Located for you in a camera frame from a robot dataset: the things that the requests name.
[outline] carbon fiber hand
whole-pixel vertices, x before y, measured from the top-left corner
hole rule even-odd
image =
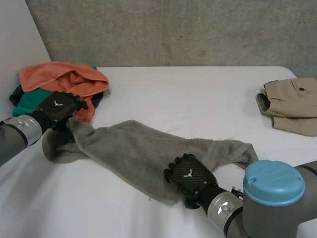
[[[80,109],[88,109],[87,103],[79,96],[71,93],[52,92],[35,109],[34,113],[41,113],[50,122],[50,128],[62,130],[70,117]]]
[[[215,176],[192,154],[177,157],[175,163],[168,166],[169,169],[164,170],[165,178],[186,196],[188,208],[198,208],[200,192],[207,185],[217,185]]]

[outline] orange towel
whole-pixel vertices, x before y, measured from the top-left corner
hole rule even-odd
[[[88,104],[88,110],[81,109],[74,118],[91,122],[95,108],[91,98],[109,87],[109,81],[101,72],[85,64],[48,62],[23,68],[19,71],[24,92],[37,88],[79,95]]]

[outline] gray wall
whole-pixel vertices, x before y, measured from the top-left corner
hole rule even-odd
[[[316,0],[27,0],[52,60],[317,76]]]
[[[0,121],[12,116],[9,96],[22,67],[51,61],[24,0],[0,0]]]

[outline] fabric pile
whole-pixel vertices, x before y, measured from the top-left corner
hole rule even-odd
[[[88,104],[74,118],[91,122],[95,108],[108,88],[109,81],[96,68],[84,64],[48,62],[23,68],[19,71],[21,85],[10,96],[16,107],[13,116],[31,113],[51,92],[67,92],[80,96]]]
[[[44,135],[42,148],[50,161],[92,159],[149,197],[169,204],[181,196],[166,182],[163,171],[184,153],[194,154],[211,171],[229,163],[245,169],[258,160],[251,144],[184,139],[133,120],[94,129],[88,123],[70,119],[68,127],[64,133],[49,130]]]
[[[305,136],[317,136],[317,80],[291,78],[264,85],[256,96],[260,111],[273,127]]]

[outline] white table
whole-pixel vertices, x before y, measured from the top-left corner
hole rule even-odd
[[[317,159],[317,141],[271,128],[255,95],[263,84],[295,77],[282,67],[99,68],[110,80],[93,126],[134,119],[185,138],[252,143],[260,159],[295,166]],[[215,173],[228,190],[242,188],[235,165]],[[300,225],[315,238],[317,220]],[[90,160],[52,164],[41,144],[0,168],[3,238],[222,238],[202,209],[167,206]]]

